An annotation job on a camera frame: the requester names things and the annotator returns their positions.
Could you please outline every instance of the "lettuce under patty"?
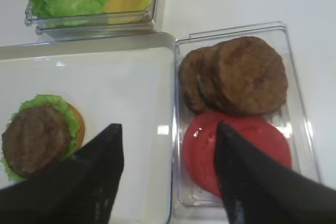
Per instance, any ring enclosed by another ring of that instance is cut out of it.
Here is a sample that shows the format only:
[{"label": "lettuce under patty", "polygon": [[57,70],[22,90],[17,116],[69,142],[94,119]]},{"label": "lettuce under patty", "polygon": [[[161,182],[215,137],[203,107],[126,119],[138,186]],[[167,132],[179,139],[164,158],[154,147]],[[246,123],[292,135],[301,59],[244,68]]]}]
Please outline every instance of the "lettuce under patty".
[{"label": "lettuce under patty", "polygon": [[[10,119],[10,122],[7,124],[8,128],[13,121],[13,119],[16,117],[18,113],[20,113],[22,110],[31,108],[38,105],[49,105],[52,106],[55,110],[58,110],[64,119],[64,122],[66,126],[68,127],[69,134],[71,137],[70,145],[68,147],[67,153],[63,158],[66,158],[70,156],[73,152],[75,152],[78,142],[76,139],[76,134],[80,130],[80,122],[73,113],[72,109],[69,107],[69,104],[66,100],[64,100],[59,95],[52,95],[52,94],[38,94],[35,96],[34,99],[25,101],[21,104],[19,110],[17,113],[14,113],[12,115],[12,118]],[[0,162],[4,164],[5,166],[5,172],[8,175],[9,181],[15,181],[19,182],[24,180],[24,178],[17,175],[7,164],[7,161],[4,157],[0,159]]]}]

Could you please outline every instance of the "bottom bun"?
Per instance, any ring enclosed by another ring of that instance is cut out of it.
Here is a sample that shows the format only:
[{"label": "bottom bun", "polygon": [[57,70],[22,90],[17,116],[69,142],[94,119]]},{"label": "bottom bun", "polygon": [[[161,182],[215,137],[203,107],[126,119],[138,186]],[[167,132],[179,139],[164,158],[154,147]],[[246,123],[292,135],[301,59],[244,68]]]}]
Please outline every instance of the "bottom bun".
[{"label": "bottom bun", "polygon": [[81,116],[81,114],[79,113],[78,110],[76,110],[76,108],[74,106],[72,106],[70,103],[68,103],[69,107],[71,108],[71,110],[73,111],[73,113],[75,114],[75,117],[78,119],[79,123],[80,123],[80,130],[77,132],[76,134],[76,139],[77,139],[77,148],[76,150],[78,150],[84,140],[84,135],[85,135],[85,124],[84,124],[84,120]]}]

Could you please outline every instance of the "stack of patties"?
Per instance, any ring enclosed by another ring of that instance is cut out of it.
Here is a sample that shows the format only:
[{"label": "stack of patties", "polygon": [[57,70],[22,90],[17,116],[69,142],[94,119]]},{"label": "stack of patties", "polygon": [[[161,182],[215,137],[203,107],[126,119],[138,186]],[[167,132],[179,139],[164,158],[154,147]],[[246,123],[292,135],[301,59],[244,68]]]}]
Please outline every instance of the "stack of patties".
[{"label": "stack of patties", "polygon": [[186,106],[232,116],[262,115],[286,102],[281,56],[257,37],[241,37],[189,52],[178,72]]}]

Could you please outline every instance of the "black tongs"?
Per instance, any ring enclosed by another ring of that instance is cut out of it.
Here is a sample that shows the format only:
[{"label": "black tongs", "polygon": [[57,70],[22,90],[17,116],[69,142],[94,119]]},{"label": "black tongs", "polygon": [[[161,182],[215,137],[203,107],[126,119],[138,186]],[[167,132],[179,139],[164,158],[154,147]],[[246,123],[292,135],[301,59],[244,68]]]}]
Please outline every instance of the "black tongs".
[{"label": "black tongs", "polygon": [[215,170],[231,224],[336,223],[336,191],[278,164],[219,123]]},{"label": "black tongs", "polygon": [[111,124],[47,173],[0,190],[0,223],[107,224],[123,167],[122,127]]}]

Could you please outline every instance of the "partially assembled burger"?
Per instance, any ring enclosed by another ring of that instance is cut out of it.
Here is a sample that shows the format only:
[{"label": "partially assembled burger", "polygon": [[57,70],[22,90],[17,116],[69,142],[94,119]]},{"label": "partially assembled burger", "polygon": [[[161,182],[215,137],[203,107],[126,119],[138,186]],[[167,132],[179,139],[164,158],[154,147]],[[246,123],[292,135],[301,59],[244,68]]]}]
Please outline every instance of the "partially assembled burger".
[{"label": "partially assembled burger", "polygon": [[39,94],[24,102],[2,134],[1,162],[9,180],[45,172],[77,150],[84,134],[83,118],[62,97]]}]

